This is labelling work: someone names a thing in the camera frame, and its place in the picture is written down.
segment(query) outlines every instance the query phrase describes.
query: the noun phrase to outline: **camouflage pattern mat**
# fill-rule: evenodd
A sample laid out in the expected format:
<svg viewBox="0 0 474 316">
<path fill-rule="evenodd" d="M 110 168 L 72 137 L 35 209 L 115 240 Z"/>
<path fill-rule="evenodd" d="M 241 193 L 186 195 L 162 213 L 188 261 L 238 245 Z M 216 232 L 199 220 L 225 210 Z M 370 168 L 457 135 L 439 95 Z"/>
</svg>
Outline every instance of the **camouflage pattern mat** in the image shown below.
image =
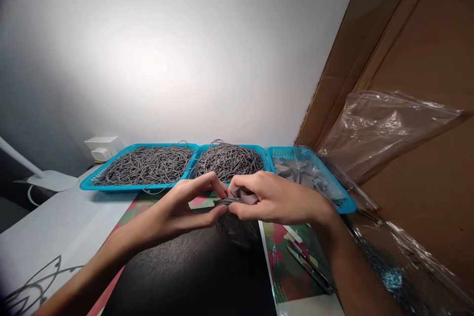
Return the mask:
<svg viewBox="0 0 474 316">
<path fill-rule="evenodd" d="M 127 211 L 123 214 L 122 218 L 120 218 L 112 232 L 146 211 L 164 195 L 165 193 L 155 196 L 148 195 L 145 192 L 139 193 L 132 204 L 128 207 Z M 208 196 L 196 197 L 194 200 L 189 202 L 189 206 L 191 209 L 213 207 L 214 201 L 218 199 L 219 198 L 216 194 L 212 192 Z M 286 249 L 288 244 L 287 241 L 294 241 L 293 237 L 286 231 L 286 229 L 282 225 L 273 223 L 263 223 L 263 226 L 276 303 L 279 304 L 286 301 L 324 294 L 319 285 L 310 278 L 309 274 L 296 262 Z M 304 253 L 308 253 L 309 251 L 312 262 L 318 266 L 319 270 L 330 282 L 332 282 L 332 275 L 326 267 L 327 263 L 325 262 L 321 247 L 319 246 L 316 236 L 311 228 L 307 225 L 292 226 L 292 228 L 303 239 L 304 245 L 300 245 L 300 248 Z M 120 270 L 116 277 L 111 281 L 87 316 L 100 316 L 120 277 L 120 274 L 122 273 L 122 270 Z"/>
</svg>

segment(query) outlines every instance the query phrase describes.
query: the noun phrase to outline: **cable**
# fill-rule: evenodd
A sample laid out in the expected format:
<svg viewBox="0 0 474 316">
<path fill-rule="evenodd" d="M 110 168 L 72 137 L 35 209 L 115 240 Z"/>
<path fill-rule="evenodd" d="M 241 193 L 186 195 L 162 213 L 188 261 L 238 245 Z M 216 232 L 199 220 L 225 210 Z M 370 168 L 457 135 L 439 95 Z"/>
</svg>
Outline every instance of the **cable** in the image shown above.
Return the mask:
<svg viewBox="0 0 474 316">
<path fill-rule="evenodd" d="M 30 185 L 28 188 L 28 200 L 34 205 L 34 206 L 39 206 L 36 202 L 33 201 L 33 198 L 31 197 L 31 189 L 33 188 L 34 185 Z"/>
<path fill-rule="evenodd" d="M 113 161 L 95 185 L 170 185 L 182 178 L 194 153 L 187 145 L 139 147 Z"/>
<path fill-rule="evenodd" d="M 258 152 L 222 140 L 213 141 L 193 168 L 194 177 L 215 171 L 224 183 L 230 183 L 234 175 L 253 174 L 264 169 L 263 157 Z"/>
</svg>

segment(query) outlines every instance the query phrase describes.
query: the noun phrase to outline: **white wall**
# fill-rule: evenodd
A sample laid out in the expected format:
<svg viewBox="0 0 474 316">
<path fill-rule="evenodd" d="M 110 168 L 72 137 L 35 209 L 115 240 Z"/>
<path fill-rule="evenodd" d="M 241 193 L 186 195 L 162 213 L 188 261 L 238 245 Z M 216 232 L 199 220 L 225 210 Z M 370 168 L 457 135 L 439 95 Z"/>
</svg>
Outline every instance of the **white wall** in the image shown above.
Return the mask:
<svg viewBox="0 0 474 316">
<path fill-rule="evenodd" d="M 349 0 L 2 0 L 0 135 L 78 174 L 83 140 L 290 145 Z"/>
</svg>

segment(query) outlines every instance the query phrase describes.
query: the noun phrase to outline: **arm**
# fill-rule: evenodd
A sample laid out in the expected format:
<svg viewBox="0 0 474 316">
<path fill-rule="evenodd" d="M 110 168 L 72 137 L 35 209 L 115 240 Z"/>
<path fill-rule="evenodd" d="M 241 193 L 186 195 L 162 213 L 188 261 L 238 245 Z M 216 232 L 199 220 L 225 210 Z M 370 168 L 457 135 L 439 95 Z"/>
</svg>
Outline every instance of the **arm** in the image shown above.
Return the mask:
<svg viewBox="0 0 474 316">
<path fill-rule="evenodd" d="M 403 315 L 328 199 L 268 172 L 237 175 L 229 191 L 235 186 L 247 187 L 260 199 L 257 205 L 230 204 L 229 211 L 239 219 L 311 224 L 330 264 L 346 315 Z"/>
<path fill-rule="evenodd" d="M 140 251 L 191 230 L 212 226 L 227 211 L 218 206 L 206 214 L 194 214 L 188 202 L 213 189 L 227 197 L 227 186 L 214 172 L 194 180 L 182 180 L 160 201 L 116 230 L 97 254 L 59 289 L 39 310 L 43 315 L 85 315 L 119 270 Z"/>
</svg>

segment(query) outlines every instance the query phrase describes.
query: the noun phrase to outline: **white desk lamp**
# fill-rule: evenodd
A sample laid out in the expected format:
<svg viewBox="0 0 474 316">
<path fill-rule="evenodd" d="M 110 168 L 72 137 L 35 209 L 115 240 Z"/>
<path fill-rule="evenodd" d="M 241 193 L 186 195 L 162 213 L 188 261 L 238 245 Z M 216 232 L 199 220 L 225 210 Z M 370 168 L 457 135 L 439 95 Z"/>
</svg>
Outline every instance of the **white desk lamp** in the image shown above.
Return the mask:
<svg viewBox="0 0 474 316">
<path fill-rule="evenodd" d="M 1 137 L 0 148 L 8 153 L 17 162 L 19 162 L 22 166 L 34 173 L 34 175 L 28 178 L 28 183 L 32 185 L 37 185 L 48 190 L 60 192 L 72 188 L 78 182 L 78 178 L 54 170 L 42 171 L 36 165 L 19 154 Z"/>
</svg>

